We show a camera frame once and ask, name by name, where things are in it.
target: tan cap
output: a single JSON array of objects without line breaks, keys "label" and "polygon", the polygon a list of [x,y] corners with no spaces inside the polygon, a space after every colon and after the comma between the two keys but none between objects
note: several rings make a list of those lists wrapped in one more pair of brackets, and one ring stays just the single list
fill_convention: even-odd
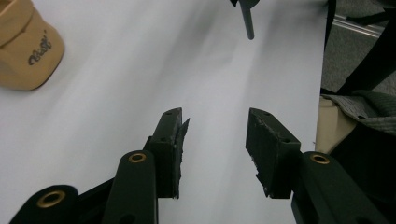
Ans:
[{"label": "tan cap", "polygon": [[40,87],[63,54],[58,32],[30,0],[0,0],[0,86],[25,91]]}]

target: gray fabric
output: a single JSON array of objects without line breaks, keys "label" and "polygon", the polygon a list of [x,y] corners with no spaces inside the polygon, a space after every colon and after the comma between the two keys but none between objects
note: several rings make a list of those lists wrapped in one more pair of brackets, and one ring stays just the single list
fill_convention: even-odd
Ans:
[{"label": "gray fabric", "polygon": [[396,8],[395,0],[371,0],[374,4],[377,4],[384,8]]},{"label": "gray fabric", "polygon": [[373,91],[355,91],[352,96],[323,95],[363,125],[396,136],[396,96]]}]

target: screw hole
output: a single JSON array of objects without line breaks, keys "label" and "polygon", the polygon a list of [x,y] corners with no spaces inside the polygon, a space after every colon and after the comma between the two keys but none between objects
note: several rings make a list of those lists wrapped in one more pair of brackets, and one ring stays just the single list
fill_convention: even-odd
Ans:
[{"label": "screw hole", "polygon": [[323,165],[330,163],[329,159],[327,159],[326,157],[321,156],[319,154],[312,154],[310,158],[312,161],[314,161],[316,163],[323,164]]},{"label": "screw hole", "polygon": [[136,163],[136,162],[142,162],[146,160],[146,155],[143,153],[135,153],[134,155],[129,157],[129,161]]},{"label": "screw hole", "polygon": [[52,207],[58,203],[60,203],[64,197],[66,196],[66,193],[62,190],[55,190],[50,193],[45,194],[43,197],[41,197],[37,201],[37,206],[40,208],[49,208]]}]

